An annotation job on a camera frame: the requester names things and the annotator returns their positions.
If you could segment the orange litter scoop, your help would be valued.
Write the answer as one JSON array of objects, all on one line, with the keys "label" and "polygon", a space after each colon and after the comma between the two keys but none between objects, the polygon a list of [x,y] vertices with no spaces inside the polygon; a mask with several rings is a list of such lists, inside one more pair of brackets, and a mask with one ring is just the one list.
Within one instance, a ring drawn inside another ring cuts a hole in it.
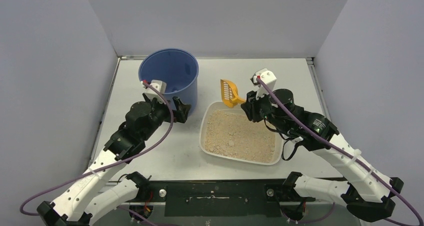
[{"label": "orange litter scoop", "polygon": [[220,80],[221,100],[229,108],[245,103],[245,99],[239,96],[237,86],[230,80]]}]

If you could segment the white litter tray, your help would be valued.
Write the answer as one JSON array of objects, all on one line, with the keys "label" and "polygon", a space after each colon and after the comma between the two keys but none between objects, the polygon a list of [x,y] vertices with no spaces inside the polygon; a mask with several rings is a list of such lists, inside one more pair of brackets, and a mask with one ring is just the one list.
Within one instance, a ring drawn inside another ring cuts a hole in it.
[{"label": "white litter tray", "polygon": [[271,166],[281,159],[283,140],[263,123],[247,119],[239,107],[212,103],[206,110],[199,134],[207,154],[244,163]]}]

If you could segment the blue plastic bucket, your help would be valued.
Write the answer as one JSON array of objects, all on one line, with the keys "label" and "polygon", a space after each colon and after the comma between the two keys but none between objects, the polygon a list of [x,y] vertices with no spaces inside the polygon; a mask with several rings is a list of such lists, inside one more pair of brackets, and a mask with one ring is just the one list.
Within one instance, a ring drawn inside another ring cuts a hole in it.
[{"label": "blue plastic bucket", "polygon": [[140,81],[160,80],[166,84],[163,96],[170,101],[172,108],[176,106],[173,97],[179,97],[183,104],[190,105],[191,115],[198,101],[199,63],[189,52],[177,49],[161,49],[145,58],[139,69]]}]

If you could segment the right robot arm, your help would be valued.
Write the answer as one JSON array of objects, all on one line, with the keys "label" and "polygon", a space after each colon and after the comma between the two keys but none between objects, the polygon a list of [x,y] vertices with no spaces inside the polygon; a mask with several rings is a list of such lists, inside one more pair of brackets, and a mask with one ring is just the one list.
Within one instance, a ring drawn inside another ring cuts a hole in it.
[{"label": "right robot arm", "polygon": [[403,181],[375,170],[328,118],[297,106],[290,90],[250,91],[241,108],[248,120],[265,122],[271,131],[286,136],[296,148],[302,146],[321,157],[344,177],[343,181],[331,181],[291,172],[282,185],[291,198],[332,202],[370,223],[393,214],[393,197],[401,192]]}]

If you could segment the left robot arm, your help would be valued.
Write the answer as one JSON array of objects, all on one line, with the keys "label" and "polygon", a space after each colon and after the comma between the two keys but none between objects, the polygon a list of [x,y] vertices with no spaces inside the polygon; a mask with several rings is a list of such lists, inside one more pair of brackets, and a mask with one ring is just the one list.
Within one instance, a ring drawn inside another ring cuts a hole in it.
[{"label": "left robot arm", "polygon": [[113,133],[97,158],[88,167],[82,179],[75,181],[52,202],[44,201],[37,212],[47,226],[91,226],[120,204],[134,199],[144,199],[149,194],[149,180],[138,172],[103,193],[105,184],[128,165],[145,147],[146,140],[163,123],[185,123],[191,105],[183,104],[174,96],[176,109],[159,96],[134,103],[125,115],[125,121]]}]

